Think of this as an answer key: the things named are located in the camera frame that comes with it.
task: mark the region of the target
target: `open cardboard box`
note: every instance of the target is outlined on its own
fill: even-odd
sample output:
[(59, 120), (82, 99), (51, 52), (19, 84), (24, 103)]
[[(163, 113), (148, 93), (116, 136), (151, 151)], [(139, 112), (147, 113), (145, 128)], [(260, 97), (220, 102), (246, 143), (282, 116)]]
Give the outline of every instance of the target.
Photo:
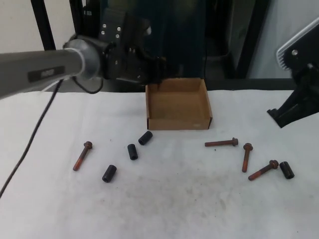
[(209, 129), (212, 120), (206, 85), (199, 78), (146, 86), (146, 106), (150, 130)]

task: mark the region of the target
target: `black cable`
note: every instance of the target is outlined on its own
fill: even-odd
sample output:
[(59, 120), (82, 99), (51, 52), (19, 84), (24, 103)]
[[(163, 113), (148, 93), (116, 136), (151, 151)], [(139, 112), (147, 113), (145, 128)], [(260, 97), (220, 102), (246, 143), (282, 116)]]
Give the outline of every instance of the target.
[(96, 91), (89, 91), (88, 89), (86, 89), (84, 86), (82, 86), (82, 85), (77, 81), (77, 79), (76, 79), (75, 76), (72, 77), (72, 80), (73, 80), (74, 83), (75, 83), (78, 87), (80, 87), (83, 91), (85, 91), (86, 93), (89, 93), (89, 94), (91, 94), (91, 95), (94, 95), (94, 94), (96, 94), (96, 93), (99, 93), (99, 92), (101, 91), (101, 89), (103, 88), (103, 82), (104, 82), (104, 79), (101, 78), (101, 85), (100, 85), (100, 87), (99, 87)]
[(5, 189), (7, 188), (8, 184), (10, 183), (12, 177), (14, 176), (15, 172), (17, 171), (17, 169), (19, 168), (20, 164), (23, 162), (24, 158), (26, 157), (26, 154), (28, 153), (28, 151), (29, 151), (29, 149), (30, 149), (30, 146), (31, 146), (31, 144), (32, 144), (32, 142), (33, 142), (33, 140), (34, 140), (34, 137), (35, 137), (35, 135), (36, 135), (36, 133), (37, 133), (37, 131), (38, 131), (38, 129), (39, 129), (39, 127), (40, 127), (40, 125), (41, 125), (41, 123), (42, 123), (42, 121), (43, 121), (45, 115), (46, 115), (46, 113), (48, 112), (48, 110), (49, 110), (49, 108), (50, 108), (50, 106), (51, 106), (51, 104), (52, 104), (52, 102), (53, 102), (53, 100), (54, 100), (54, 98), (55, 98), (55, 96), (56, 96), (56, 93), (58, 92), (58, 90), (59, 90), (59, 88), (60, 88), (60, 86), (61, 86), (61, 84), (62, 84), (62, 82), (63, 82), (63, 80), (60, 80), (60, 81), (58, 82), (58, 84), (56, 85), (56, 87), (55, 87), (55, 89), (54, 89), (54, 92), (53, 92), (53, 94), (52, 94), (52, 96), (51, 96), (51, 98), (50, 98), (48, 104), (46, 105), (44, 111), (42, 112), (42, 114), (41, 114), (41, 116), (40, 116), (38, 122), (36, 123), (36, 126), (35, 126), (35, 128), (34, 128), (34, 130), (33, 130), (33, 133), (32, 133), (32, 135), (31, 135), (31, 138), (30, 138), (30, 140), (29, 140), (29, 143), (27, 144), (27, 146), (26, 146), (26, 148), (25, 148), (25, 150), (24, 150), (24, 152), (23, 152), (23, 154), (22, 154), (22, 156), (21, 156), (19, 162), (16, 164), (16, 166), (15, 166), (14, 169), (13, 169), (13, 171), (11, 172), (11, 174), (10, 174), (9, 177), (7, 178), (6, 182), (4, 183), (3, 187), (1, 188), (1, 191), (0, 191), (0, 199), (1, 199), (1, 197), (2, 197), (2, 195), (3, 195), (3, 193), (4, 193), (4, 191), (5, 191)]

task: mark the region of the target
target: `black cylinder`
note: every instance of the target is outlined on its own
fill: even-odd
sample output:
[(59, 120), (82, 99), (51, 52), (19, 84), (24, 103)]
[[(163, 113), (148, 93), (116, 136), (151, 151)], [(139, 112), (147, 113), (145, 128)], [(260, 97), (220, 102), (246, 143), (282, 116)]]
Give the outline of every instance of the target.
[(138, 156), (138, 153), (136, 151), (135, 144), (129, 144), (128, 150), (129, 150), (129, 155), (130, 155), (131, 160), (138, 159), (139, 156)]
[(108, 169), (106, 170), (105, 174), (103, 175), (102, 180), (106, 183), (111, 182), (115, 172), (116, 172), (116, 167), (114, 165), (110, 165)]
[(279, 164), (279, 166), (285, 178), (292, 179), (295, 176), (288, 162), (282, 162)]
[(149, 140), (153, 137), (152, 132), (147, 131), (145, 134), (143, 134), (142, 137), (140, 137), (139, 139), (139, 143), (140, 145), (145, 145), (147, 144), (147, 142), (149, 142)]

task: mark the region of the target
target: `bolt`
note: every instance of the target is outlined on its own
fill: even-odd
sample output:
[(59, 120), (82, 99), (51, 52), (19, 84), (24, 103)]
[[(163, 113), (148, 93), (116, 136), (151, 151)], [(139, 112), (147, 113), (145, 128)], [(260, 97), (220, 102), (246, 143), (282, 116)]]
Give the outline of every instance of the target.
[(250, 151), (253, 150), (253, 146), (250, 143), (247, 143), (244, 145), (244, 150), (245, 150), (245, 156), (244, 156), (243, 168), (241, 171), (243, 173), (246, 173), (248, 168), (249, 153)]
[(205, 143), (205, 147), (222, 146), (222, 145), (233, 145), (233, 146), (236, 146), (236, 145), (238, 145), (238, 139), (237, 138), (233, 138), (232, 140)]
[(89, 151), (89, 149), (92, 148), (92, 146), (93, 145), (92, 145), (92, 143), (90, 141), (87, 141), (87, 142), (84, 143), (84, 149), (83, 149), (79, 159), (74, 164), (74, 167), (73, 167), (74, 171), (78, 171), (79, 170), (79, 168), (80, 168), (80, 166), (81, 166), (81, 164), (82, 164), (87, 152)]
[(257, 171), (256, 173), (250, 175), (248, 177), (248, 179), (250, 181), (255, 180), (256, 178), (260, 177), (262, 174), (268, 172), (271, 169), (277, 169), (278, 168), (279, 163), (276, 160), (270, 160), (269, 164), (266, 167), (263, 167), (262, 169), (260, 169), (259, 171)]
[(298, 51), (297, 51), (297, 50), (293, 50), (293, 51), (291, 52), (291, 54), (292, 54), (293, 56), (297, 56), (297, 55), (298, 55)]

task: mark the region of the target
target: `black bracket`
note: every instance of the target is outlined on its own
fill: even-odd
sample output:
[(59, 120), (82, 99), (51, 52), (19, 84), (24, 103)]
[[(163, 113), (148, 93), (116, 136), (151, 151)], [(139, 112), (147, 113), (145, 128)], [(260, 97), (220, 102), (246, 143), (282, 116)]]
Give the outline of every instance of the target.
[(294, 92), (277, 110), (268, 110), (268, 114), (280, 128), (319, 112), (319, 70), (309, 65), (305, 70), (294, 75), (299, 83)]

